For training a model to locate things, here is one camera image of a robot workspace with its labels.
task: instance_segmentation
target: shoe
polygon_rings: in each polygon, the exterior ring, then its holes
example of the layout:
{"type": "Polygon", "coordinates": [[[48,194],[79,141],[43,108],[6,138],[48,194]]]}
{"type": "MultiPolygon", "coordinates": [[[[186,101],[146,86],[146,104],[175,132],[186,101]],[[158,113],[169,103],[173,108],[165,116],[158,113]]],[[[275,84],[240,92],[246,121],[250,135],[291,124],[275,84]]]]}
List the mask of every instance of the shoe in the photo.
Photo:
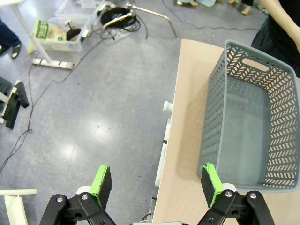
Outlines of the shoe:
{"type": "Polygon", "coordinates": [[[246,8],[243,11],[241,11],[241,13],[243,15],[248,15],[250,13],[251,9],[252,9],[252,6],[246,6],[246,8]]]}
{"type": "Polygon", "coordinates": [[[198,3],[198,2],[195,2],[195,1],[191,1],[190,4],[191,4],[191,6],[194,6],[194,7],[196,7],[196,6],[199,5],[199,3],[198,3]]]}
{"type": "Polygon", "coordinates": [[[4,52],[7,51],[8,48],[3,48],[1,45],[0,45],[0,56],[2,56],[4,54],[4,52]]]}
{"type": "Polygon", "coordinates": [[[18,55],[21,51],[21,46],[22,46],[22,44],[20,43],[17,46],[13,47],[13,51],[12,51],[12,54],[11,54],[11,58],[13,60],[18,57],[18,55]]]}

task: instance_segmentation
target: white bar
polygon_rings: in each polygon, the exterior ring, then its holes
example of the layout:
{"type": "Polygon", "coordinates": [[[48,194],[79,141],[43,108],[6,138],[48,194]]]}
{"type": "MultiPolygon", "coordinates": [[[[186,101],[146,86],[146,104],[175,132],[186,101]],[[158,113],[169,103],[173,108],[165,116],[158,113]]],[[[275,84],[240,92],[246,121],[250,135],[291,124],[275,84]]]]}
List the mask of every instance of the white bar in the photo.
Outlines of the white bar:
{"type": "Polygon", "coordinates": [[[52,60],[50,63],[48,63],[46,60],[37,59],[37,58],[34,58],[32,60],[32,63],[35,65],[56,67],[56,68],[69,69],[69,70],[73,69],[74,67],[74,64],[72,62],[62,62],[62,61],[52,60]]]}
{"type": "Polygon", "coordinates": [[[173,110],[173,103],[170,103],[168,101],[165,101],[164,102],[164,108],[163,108],[163,111],[170,111],[172,112],[173,110]]]}
{"type": "Polygon", "coordinates": [[[4,196],[10,225],[28,225],[23,199],[15,196],[4,196]]]}
{"type": "Polygon", "coordinates": [[[0,92],[0,100],[2,102],[8,103],[9,97],[7,97],[5,94],[3,94],[2,92],[0,92]]]}
{"type": "Polygon", "coordinates": [[[167,126],[165,128],[164,141],[168,141],[169,140],[170,128],[171,128],[171,125],[169,123],[167,123],[167,126]]]}
{"type": "Polygon", "coordinates": [[[158,164],[158,169],[157,169],[157,174],[156,174],[156,179],[154,186],[159,188],[161,178],[163,176],[163,169],[165,165],[165,153],[166,153],[167,145],[163,143],[163,147],[161,149],[161,154],[160,154],[160,159],[159,159],[159,164],[158,164]]]}
{"type": "Polygon", "coordinates": [[[0,195],[35,195],[38,191],[36,189],[25,190],[0,190],[0,195]]]}
{"type": "Polygon", "coordinates": [[[44,50],[44,48],[42,47],[42,45],[39,43],[39,41],[37,40],[37,38],[34,36],[34,33],[30,30],[30,28],[28,27],[24,17],[21,15],[18,6],[17,5],[11,5],[11,8],[13,9],[16,17],[19,19],[20,23],[22,24],[22,26],[24,27],[26,33],[28,34],[29,38],[32,40],[32,42],[34,43],[34,45],[38,48],[39,52],[42,54],[42,56],[44,57],[44,59],[48,62],[51,63],[51,59],[49,57],[49,55],[46,53],[46,51],[44,50]]]}

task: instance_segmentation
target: person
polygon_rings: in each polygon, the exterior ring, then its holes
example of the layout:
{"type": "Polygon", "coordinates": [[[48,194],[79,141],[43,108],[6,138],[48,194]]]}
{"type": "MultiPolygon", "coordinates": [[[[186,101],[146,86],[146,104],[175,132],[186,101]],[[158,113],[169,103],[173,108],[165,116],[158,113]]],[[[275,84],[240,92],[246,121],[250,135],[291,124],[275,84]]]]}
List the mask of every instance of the person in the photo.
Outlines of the person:
{"type": "Polygon", "coordinates": [[[270,16],[251,46],[290,65],[300,78],[300,0],[261,0],[270,16]]]}
{"type": "MultiPolygon", "coordinates": [[[[247,5],[246,8],[244,8],[244,10],[241,11],[241,13],[243,15],[248,15],[250,13],[250,11],[252,9],[252,6],[253,6],[253,1],[254,0],[242,0],[242,3],[245,4],[245,5],[247,5]]],[[[229,4],[233,4],[235,2],[236,2],[236,0],[228,0],[229,4]]]]}
{"type": "Polygon", "coordinates": [[[12,47],[12,58],[15,59],[20,53],[21,46],[19,37],[0,19],[0,56],[12,47]]]}

